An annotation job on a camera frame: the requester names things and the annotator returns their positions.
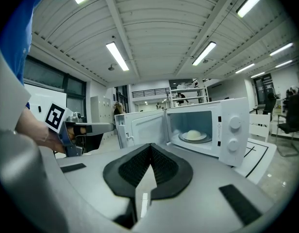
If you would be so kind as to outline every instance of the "open microwave door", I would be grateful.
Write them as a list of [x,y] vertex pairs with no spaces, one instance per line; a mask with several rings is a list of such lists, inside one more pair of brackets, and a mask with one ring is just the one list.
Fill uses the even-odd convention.
[[118,115],[116,127],[121,148],[145,143],[167,143],[164,110]]

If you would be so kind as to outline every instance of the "shelf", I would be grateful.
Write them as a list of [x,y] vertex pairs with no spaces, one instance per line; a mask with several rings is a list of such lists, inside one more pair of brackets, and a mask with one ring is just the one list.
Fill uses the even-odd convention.
[[198,97],[189,97],[189,98],[181,98],[181,99],[172,99],[172,101],[180,101],[180,100],[190,100],[190,99],[201,99],[205,98],[206,96],[198,96]]
[[179,93],[179,92],[191,92],[191,91],[200,91],[203,90],[205,88],[187,88],[187,89],[176,89],[176,90],[171,90],[171,93]]

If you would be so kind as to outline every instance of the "whiteboard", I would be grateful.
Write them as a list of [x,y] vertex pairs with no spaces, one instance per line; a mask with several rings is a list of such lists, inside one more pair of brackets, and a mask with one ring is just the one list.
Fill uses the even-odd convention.
[[30,110],[39,121],[45,121],[46,114],[52,102],[66,107],[66,93],[64,92],[53,91],[29,84],[24,84],[24,87],[31,94],[29,100]]

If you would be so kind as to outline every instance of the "white ceiling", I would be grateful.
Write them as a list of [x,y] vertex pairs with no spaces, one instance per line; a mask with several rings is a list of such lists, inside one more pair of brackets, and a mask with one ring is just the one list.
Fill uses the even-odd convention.
[[[277,0],[261,0],[243,18],[244,0],[42,0],[33,45],[106,86],[180,78],[229,78],[299,60],[299,34]],[[124,72],[106,44],[115,41]],[[192,66],[209,41],[208,63]],[[293,41],[294,47],[269,53]],[[108,68],[113,64],[114,71]]]

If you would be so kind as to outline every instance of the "railing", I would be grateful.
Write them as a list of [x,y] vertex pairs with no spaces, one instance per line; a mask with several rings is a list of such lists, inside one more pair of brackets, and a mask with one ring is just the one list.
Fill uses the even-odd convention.
[[138,97],[146,97],[146,96],[155,96],[155,95],[163,95],[170,93],[169,88],[160,88],[160,89],[152,89],[152,90],[144,90],[144,91],[134,91],[132,92],[133,98]]

